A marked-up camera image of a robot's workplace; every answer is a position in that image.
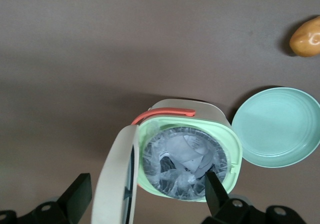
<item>plate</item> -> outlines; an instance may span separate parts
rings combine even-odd
[[[243,158],[257,166],[298,163],[320,143],[320,105],[308,93],[289,87],[261,91],[236,112],[232,127]]]

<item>open lid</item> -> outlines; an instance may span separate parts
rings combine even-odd
[[[132,224],[139,166],[138,125],[117,135],[95,189],[92,224]]]

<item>gray surface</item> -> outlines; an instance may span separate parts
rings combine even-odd
[[[288,39],[320,0],[0,0],[0,210],[19,215],[79,173],[95,186],[110,145],[166,97],[217,104],[229,118],[268,86],[320,100],[320,56]],[[285,168],[242,164],[234,193],[320,220],[319,148]],[[81,224],[90,222],[89,209]],[[139,189],[135,223],[197,224],[209,210]]]

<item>plastic bag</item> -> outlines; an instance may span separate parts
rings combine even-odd
[[[219,142],[193,127],[173,127],[156,134],[143,150],[142,165],[154,188],[185,201],[205,196],[207,171],[215,172],[223,182],[229,170]]]

